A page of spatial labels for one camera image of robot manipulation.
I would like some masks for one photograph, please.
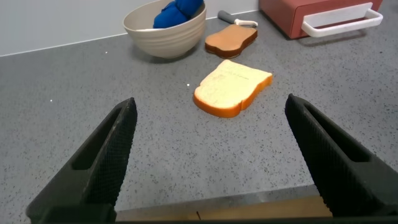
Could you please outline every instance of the white bowl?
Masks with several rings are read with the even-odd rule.
[[[124,29],[134,43],[146,53],[162,57],[175,58],[194,47],[206,28],[206,6],[203,3],[197,13],[187,22],[166,29],[147,30],[154,25],[155,17],[172,0],[160,0],[148,3],[130,12],[123,21]]]

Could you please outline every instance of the kitchen counter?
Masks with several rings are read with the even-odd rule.
[[[286,40],[261,12],[241,14],[259,22],[259,37],[233,61],[272,72],[274,82],[233,119],[193,104],[222,62],[203,41],[180,60],[150,57],[128,35],[0,58],[0,220],[27,223],[29,202],[132,96],[138,122],[118,211],[317,194],[284,114],[289,93],[398,170],[398,2],[380,11],[379,27],[300,40]],[[209,20],[206,35],[224,27]]]

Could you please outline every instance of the bread slice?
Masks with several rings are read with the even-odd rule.
[[[209,35],[205,40],[205,48],[221,58],[233,58],[240,55],[256,38],[255,28],[229,25],[222,31]]]
[[[220,118],[233,118],[272,83],[272,74],[224,60],[195,90],[193,102]]]

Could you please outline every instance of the blue toy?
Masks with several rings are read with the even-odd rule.
[[[187,22],[203,4],[203,0],[175,0],[156,16],[154,29],[169,28]]]

